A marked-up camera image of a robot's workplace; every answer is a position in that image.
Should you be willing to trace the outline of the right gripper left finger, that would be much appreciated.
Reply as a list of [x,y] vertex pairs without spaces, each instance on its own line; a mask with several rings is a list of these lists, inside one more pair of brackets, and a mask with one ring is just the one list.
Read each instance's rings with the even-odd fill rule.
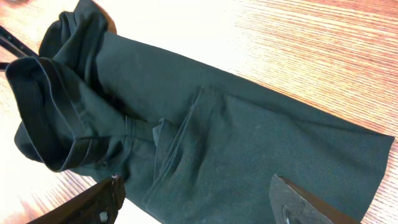
[[113,224],[125,197],[123,178],[113,176],[98,182],[29,224]]

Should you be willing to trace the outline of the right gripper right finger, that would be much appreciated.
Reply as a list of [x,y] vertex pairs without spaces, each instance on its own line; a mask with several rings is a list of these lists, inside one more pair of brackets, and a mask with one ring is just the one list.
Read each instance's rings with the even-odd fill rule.
[[285,177],[272,177],[269,198],[277,224],[358,224]]

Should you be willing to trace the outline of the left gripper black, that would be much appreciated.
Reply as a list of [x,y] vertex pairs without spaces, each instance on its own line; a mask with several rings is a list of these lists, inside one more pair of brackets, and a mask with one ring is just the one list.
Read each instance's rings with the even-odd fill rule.
[[19,39],[8,32],[3,26],[1,26],[1,47],[7,50],[9,53],[13,54],[17,58],[24,57],[35,57],[38,55],[23,44]]

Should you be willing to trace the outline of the black t-shirt with logo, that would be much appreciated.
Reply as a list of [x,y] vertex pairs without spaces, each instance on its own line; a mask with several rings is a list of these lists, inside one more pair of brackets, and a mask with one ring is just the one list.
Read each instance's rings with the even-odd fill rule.
[[361,220],[392,136],[108,30],[80,1],[37,57],[6,69],[18,149],[50,170],[103,180],[162,223],[273,223],[278,174]]

